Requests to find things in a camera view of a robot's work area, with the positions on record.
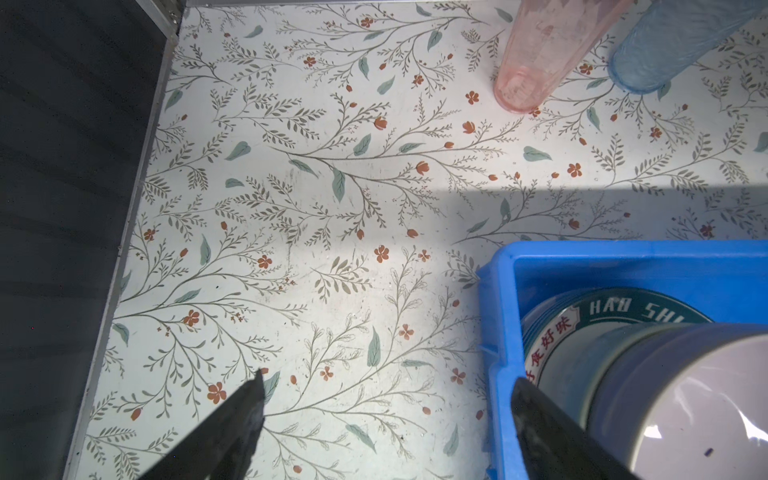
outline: transparent cup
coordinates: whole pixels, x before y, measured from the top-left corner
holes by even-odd
[[[523,0],[494,86],[515,113],[539,106],[633,0]]]

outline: teal leaf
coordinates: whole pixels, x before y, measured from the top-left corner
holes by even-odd
[[[379,334],[373,329],[371,343],[368,344],[368,366],[377,366],[382,359],[382,344]]]
[[[357,62],[357,68],[360,69],[362,74],[366,76],[366,80],[368,80],[368,58],[360,58],[360,60]]]
[[[245,154],[250,153],[250,146],[248,146],[248,142],[241,141],[238,142],[237,145],[235,145],[235,148],[232,149],[232,153],[227,155],[224,160],[234,160],[235,158],[242,157]]]
[[[540,160],[552,160],[549,154],[541,150],[536,150],[533,147],[523,148],[523,158],[526,161],[540,161]]]
[[[594,107],[589,107],[587,109],[587,118],[590,122],[592,122],[597,130],[600,131],[600,117],[598,117],[598,112],[594,109]]]
[[[238,180],[236,178],[227,178],[227,181],[224,182],[224,186],[226,188],[245,187],[245,185],[243,185],[243,182],[241,182],[240,180]]]
[[[600,86],[606,81],[608,81],[607,78],[598,78],[597,80],[593,80],[587,84],[587,90],[589,90],[590,88],[595,88],[597,86]]]
[[[115,332],[120,333],[120,338],[122,338],[125,342],[125,346],[128,346],[128,337],[131,335],[131,333],[128,332],[128,329],[125,327],[125,325],[122,323],[113,323],[112,329]]]
[[[423,144],[405,144],[402,147],[400,147],[400,153],[407,154],[408,152],[418,147],[419,145],[423,145]]]
[[[488,221],[488,219],[486,218],[482,222],[475,223],[474,225],[472,225],[472,228],[467,230],[467,233],[474,233],[474,232],[480,230],[481,228],[483,228],[485,226],[485,222],[487,222],[487,221]]]
[[[500,8],[496,9],[496,13],[498,13],[498,16],[502,17],[502,20],[507,23],[512,23],[512,20],[514,20],[512,15],[508,14],[504,10],[501,10]]]
[[[344,198],[344,174],[333,169],[333,182],[331,183],[333,188],[333,194],[336,195],[336,199],[340,202]]]
[[[757,139],[757,147],[755,147],[755,151],[758,154],[761,154],[767,148],[768,148],[768,131],[764,131],[762,134],[760,134],[760,138]]]
[[[205,265],[210,261],[210,247],[208,246],[208,240],[205,240],[203,235],[203,243],[200,244],[200,265]]]
[[[448,443],[442,448],[442,452],[447,456],[452,457],[458,450],[458,425],[453,429],[453,434],[448,440]]]
[[[359,157],[360,155],[366,153],[368,151],[368,146],[371,144],[371,134],[367,134],[365,137],[363,137],[360,142],[355,145],[354,153],[355,157]]]
[[[382,33],[384,33],[384,31],[383,31],[383,30],[379,30],[379,31],[372,31],[372,32],[370,32],[368,35],[366,35],[366,37],[365,37],[363,40],[373,40],[374,38],[378,37],[378,36],[379,36],[379,35],[381,35]]]
[[[182,295],[179,298],[177,298],[176,300],[174,300],[174,303],[189,302],[194,297],[196,297],[198,293],[200,293],[200,289],[199,288],[197,290],[190,290],[189,292],[186,292],[184,295]]]
[[[170,94],[170,97],[168,97],[168,102],[165,104],[165,109],[173,107],[175,104],[181,100],[181,96],[184,95],[184,93],[181,90],[174,90],[173,93]]]
[[[379,87],[376,89],[376,91],[379,92],[379,95],[384,95],[387,91],[389,91],[390,88],[392,88],[392,84],[395,83],[395,78],[392,77],[389,80],[385,81]]]
[[[123,292],[125,291],[125,287],[126,287],[126,286],[128,286],[128,282],[130,282],[130,281],[131,281],[131,272],[133,272],[133,270],[131,270],[130,272],[128,272],[128,275],[124,276],[124,277],[123,277],[123,278],[120,280],[120,294],[121,294],[121,295],[122,295],[122,294],[123,294]]]
[[[347,424],[346,429],[348,432],[352,433],[355,437],[360,439],[361,442],[368,445],[374,452],[376,451],[376,446],[373,445],[373,441],[368,436],[368,434],[365,433],[360,427],[358,427],[357,425]]]
[[[507,223],[512,219],[512,214],[509,210],[509,202],[506,198],[502,200],[502,207],[500,211],[502,213],[502,222]]]
[[[664,95],[670,92],[670,88],[672,88],[672,80],[669,80],[667,83],[661,85],[661,88],[659,88],[658,91],[659,100],[661,100]]]
[[[403,360],[400,362],[400,365],[406,368],[412,367],[415,369],[418,369],[420,366],[432,366],[431,363],[422,362],[421,360]]]
[[[261,25],[256,25],[256,28],[253,29],[251,33],[245,36],[245,38],[253,38],[256,35],[259,35],[262,31],[264,31],[263,28],[261,28]]]
[[[301,160],[297,160],[296,158],[293,158],[293,159],[291,159],[291,160],[290,160],[288,163],[290,163],[290,164],[292,164],[292,165],[295,165],[295,166],[296,166],[296,168],[298,168],[298,169],[299,169],[299,170],[301,170],[302,172],[307,172],[308,174],[312,174],[312,175],[314,175],[315,177],[317,177],[317,174],[315,173],[315,171],[314,171],[314,170],[312,170],[312,168],[310,168],[310,166],[309,166],[309,165],[305,164],[305,163],[304,163],[304,162],[302,162]]]
[[[429,41],[427,41],[427,51],[431,50],[432,47],[437,45],[440,42],[440,39],[442,38],[442,33],[440,33],[439,30],[435,30],[432,32],[432,34],[429,36]]]
[[[264,405],[270,402],[272,394],[277,390],[277,383],[280,381],[280,372],[275,373],[270,378],[264,380]]]

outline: blue plastic bin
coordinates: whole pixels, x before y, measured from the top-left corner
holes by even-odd
[[[520,320],[577,288],[631,286],[672,296],[715,322],[768,323],[768,241],[517,242],[479,272],[491,480],[527,479],[510,401],[525,377]]]

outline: floral patterned surface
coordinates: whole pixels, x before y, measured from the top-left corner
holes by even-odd
[[[481,480],[499,246],[766,236],[766,18],[637,96],[605,58],[640,2],[518,116],[517,7],[185,14],[79,478],[135,478],[261,369],[249,478]]]

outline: red flower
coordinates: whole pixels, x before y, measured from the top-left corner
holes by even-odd
[[[702,225],[701,229],[699,230],[701,232],[701,236],[704,238],[714,238],[714,234],[712,234],[712,227],[711,225]]]
[[[429,171],[429,164],[425,161],[420,161],[416,164],[416,171],[419,172],[419,175],[423,175],[424,172]]]
[[[389,248],[379,245],[379,248],[375,249],[373,254],[376,255],[376,261],[381,263],[389,259]]]
[[[326,366],[325,370],[320,370],[320,376],[322,376],[323,380],[325,380],[326,382],[328,381],[328,379],[332,378],[333,373],[331,372],[331,367]]]
[[[470,105],[474,105],[476,101],[480,101],[480,94],[475,93],[474,90],[470,90],[469,93],[464,96],[469,99]]]
[[[571,174],[573,178],[580,177],[581,176],[581,164],[568,164],[568,173]]]
[[[451,376],[451,382],[456,382],[459,385],[464,385],[464,378],[467,376],[464,372],[459,372],[458,369],[453,369],[453,376]]]
[[[181,322],[186,323],[188,326],[194,326],[194,324],[199,321],[200,321],[200,312],[195,312],[194,310],[190,310],[187,316],[181,319]]]
[[[406,340],[410,340],[411,335],[413,335],[413,329],[408,329],[408,323],[403,323],[399,335]]]
[[[262,255],[261,258],[258,259],[259,262],[259,268],[270,268],[270,265],[272,264],[272,259],[267,258],[266,255]]]
[[[209,385],[208,386],[208,399],[214,401],[214,405],[216,405],[220,400],[226,400],[227,399],[227,392],[224,392],[221,388],[223,385],[221,385],[221,382],[216,382],[216,385]]]
[[[379,130],[384,130],[386,128],[386,120],[381,117],[376,117],[376,119],[373,121],[373,126]]]

